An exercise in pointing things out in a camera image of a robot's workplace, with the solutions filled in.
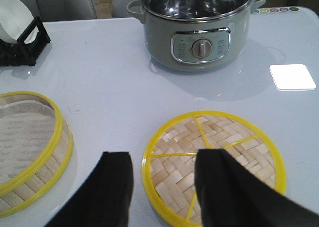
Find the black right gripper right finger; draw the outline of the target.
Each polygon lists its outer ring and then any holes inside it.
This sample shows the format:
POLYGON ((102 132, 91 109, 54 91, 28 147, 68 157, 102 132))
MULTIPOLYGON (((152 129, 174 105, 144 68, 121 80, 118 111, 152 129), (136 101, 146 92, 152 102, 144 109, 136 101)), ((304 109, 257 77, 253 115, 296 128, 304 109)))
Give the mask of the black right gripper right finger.
POLYGON ((195 189, 205 227, 317 227, 318 214, 251 174, 224 149, 201 149, 195 189))

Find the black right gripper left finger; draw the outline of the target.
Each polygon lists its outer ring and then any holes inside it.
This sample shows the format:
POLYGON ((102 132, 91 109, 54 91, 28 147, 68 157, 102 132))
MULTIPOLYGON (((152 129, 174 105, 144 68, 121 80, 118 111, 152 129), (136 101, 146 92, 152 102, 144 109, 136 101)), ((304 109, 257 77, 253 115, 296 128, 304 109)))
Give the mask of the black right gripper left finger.
POLYGON ((134 176, 128 152, 103 152, 94 170, 48 227, 126 227, 134 176))

